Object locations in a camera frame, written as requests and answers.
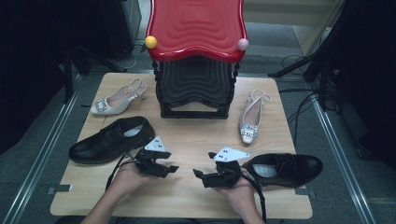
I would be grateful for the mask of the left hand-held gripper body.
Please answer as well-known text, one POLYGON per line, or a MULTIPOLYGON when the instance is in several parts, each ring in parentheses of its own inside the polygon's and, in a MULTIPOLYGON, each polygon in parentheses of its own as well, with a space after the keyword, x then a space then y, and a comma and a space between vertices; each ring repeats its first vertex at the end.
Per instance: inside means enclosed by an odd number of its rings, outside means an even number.
POLYGON ((165 165, 157 162, 158 152, 168 152, 160 136, 156 136, 135 155, 135 165, 141 174, 161 177, 165 165))

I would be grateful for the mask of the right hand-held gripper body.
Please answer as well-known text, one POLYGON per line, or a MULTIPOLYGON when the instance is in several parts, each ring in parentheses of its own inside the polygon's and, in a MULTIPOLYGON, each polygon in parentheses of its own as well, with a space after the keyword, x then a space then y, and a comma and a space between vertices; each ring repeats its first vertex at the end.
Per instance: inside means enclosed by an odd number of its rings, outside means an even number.
POLYGON ((202 180, 205 188, 230 188, 236 184, 241 175, 239 160, 249 157, 247 152, 223 147, 213 160, 216 164, 217 172, 207 174, 207 179, 202 180))

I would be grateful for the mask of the white slingback heeled shoe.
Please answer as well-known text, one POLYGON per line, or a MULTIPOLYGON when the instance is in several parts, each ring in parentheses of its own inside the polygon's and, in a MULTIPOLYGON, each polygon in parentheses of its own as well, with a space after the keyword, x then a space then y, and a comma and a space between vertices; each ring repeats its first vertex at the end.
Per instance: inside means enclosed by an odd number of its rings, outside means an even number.
POLYGON ((124 112, 133 100, 144 100, 147 88, 147 84, 140 77, 135 78, 111 95, 96 100, 91 112, 94 115, 118 115, 124 112))
POLYGON ((262 122, 262 110, 271 96, 262 90, 254 90, 247 97, 247 106, 239 123, 239 133, 244 144, 251 144, 258 136, 262 122))

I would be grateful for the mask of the black leather shoe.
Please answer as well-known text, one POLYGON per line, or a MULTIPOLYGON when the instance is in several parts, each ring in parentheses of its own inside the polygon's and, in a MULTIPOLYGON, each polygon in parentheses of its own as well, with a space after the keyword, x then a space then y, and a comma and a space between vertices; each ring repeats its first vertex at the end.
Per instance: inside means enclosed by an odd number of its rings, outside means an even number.
POLYGON ((117 119, 98 133, 71 146, 68 157, 82 164, 108 163, 126 151, 143 147, 154 137, 155 131, 144 117, 117 119))
POLYGON ((261 185, 298 188, 320 175, 323 163, 310 155, 269 153, 254 157, 243 167, 261 185))

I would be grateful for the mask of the red and black shoe rack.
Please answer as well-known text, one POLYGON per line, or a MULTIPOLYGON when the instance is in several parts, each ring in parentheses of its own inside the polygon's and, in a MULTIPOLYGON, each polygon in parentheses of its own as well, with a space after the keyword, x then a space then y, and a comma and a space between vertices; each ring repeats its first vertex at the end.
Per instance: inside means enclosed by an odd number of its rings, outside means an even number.
POLYGON ((248 48, 244 0, 150 0, 145 45, 165 119, 226 119, 248 48))

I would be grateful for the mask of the person's left hand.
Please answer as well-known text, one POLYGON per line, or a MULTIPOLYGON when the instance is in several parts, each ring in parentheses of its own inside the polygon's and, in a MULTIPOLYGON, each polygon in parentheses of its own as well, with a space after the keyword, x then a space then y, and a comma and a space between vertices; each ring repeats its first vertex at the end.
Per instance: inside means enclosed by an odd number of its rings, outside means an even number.
POLYGON ((120 166, 106 193, 121 199, 154 179, 152 175, 141 174, 134 162, 127 161, 120 166))

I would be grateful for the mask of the person's right hand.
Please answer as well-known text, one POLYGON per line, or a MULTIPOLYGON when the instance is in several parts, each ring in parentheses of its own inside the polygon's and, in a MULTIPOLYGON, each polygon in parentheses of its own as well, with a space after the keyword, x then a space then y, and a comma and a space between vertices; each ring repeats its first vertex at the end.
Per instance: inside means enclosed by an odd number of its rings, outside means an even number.
POLYGON ((227 199, 240 217, 249 217, 257 213, 253 188, 245 178, 240 178, 231 188, 215 188, 215 191, 227 199))

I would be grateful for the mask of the black cabinet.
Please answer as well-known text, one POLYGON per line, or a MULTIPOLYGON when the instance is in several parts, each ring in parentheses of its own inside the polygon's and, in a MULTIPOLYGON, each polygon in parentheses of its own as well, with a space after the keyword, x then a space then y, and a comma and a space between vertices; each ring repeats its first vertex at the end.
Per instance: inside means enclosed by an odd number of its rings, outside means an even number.
POLYGON ((119 60, 134 48, 142 15, 138 0, 99 0, 105 17, 113 58, 119 60))

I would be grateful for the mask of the black tripod stand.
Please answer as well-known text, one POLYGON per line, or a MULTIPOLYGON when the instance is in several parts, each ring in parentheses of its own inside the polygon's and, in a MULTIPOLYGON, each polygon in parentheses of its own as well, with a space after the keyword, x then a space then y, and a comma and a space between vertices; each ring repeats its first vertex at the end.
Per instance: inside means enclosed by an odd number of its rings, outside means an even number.
POLYGON ((268 77, 283 77, 308 63, 309 66, 304 72, 304 80, 311 83, 317 78, 319 79, 318 103, 324 111, 327 110, 325 102, 332 66, 331 53, 338 36, 343 31, 343 26, 347 19, 344 13, 344 7, 347 2, 348 0, 337 0, 336 7, 331 13, 331 19, 334 21, 334 25, 327 36, 318 42, 318 47, 312 54, 278 72, 268 75, 268 77))

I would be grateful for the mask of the dark curtain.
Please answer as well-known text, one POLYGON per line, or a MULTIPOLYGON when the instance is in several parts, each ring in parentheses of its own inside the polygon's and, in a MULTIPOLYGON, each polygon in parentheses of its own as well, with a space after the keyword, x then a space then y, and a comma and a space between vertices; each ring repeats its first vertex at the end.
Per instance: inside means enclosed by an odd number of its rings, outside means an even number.
POLYGON ((328 39, 342 115, 363 158, 396 171, 396 0, 346 0, 328 39))
POLYGON ((0 154, 64 85, 62 57, 45 0, 0 0, 0 154))

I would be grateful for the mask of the metal table bracket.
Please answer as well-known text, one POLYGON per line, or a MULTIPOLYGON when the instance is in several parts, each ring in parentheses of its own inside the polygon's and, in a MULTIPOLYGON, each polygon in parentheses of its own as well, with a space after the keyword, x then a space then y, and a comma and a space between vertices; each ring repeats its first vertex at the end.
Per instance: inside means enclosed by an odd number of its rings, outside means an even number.
POLYGON ((57 186, 49 187, 47 193, 49 195, 55 195, 58 192, 68 192, 71 189, 72 189, 71 185, 57 185, 57 186))
POLYGON ((308 196, 309 198, 314 198, 314 199, 317 198, 317 194, 312 190, 306 188, 295 188, 294 190, 296 195, 305 195, 308 196))

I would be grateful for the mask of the metal floor rail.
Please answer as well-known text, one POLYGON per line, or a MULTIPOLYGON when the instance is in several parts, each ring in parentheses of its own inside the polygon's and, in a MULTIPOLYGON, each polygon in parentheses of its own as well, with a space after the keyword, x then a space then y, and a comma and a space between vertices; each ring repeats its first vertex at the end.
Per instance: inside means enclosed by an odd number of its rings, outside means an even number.
POLYGON ((26 204, 28 204, 35 190, 39 178, 42 175, 48 160, 50 159, 52 150, 54 149, 61 131, 63 130, 63 127, 75 105, 84 80, 85 77, 82 75, 77 75, 73 80, 72 84, 74 85, 74 91, 67 102, 62 104, 62 107, 57 113, 56 120, 51 125, 45 141, 37 151, 34 162, 27 170, 26 177, 19 185, 15 197, 12 200, 12 204, 8 208, 7 214, 1 221, 1 224, 17 224, 17 222, 20 220, 26 204))
POLYGON ((360 217, 361 224, 377 224, 372 209, 367 201, 367 198, 365 197, 357 177, 350 166, 350 163, 346 154, 344 153, 338 136, 335 133, 328 114, 321 108, 318 98, 313 101, 313 105, 322 129, 325 132, 326 138, 330 144, 332 154, 335 157, 341 176, 346 183, 346 188, 349 192, 350 198, 355 206, 358 216, 360 217))

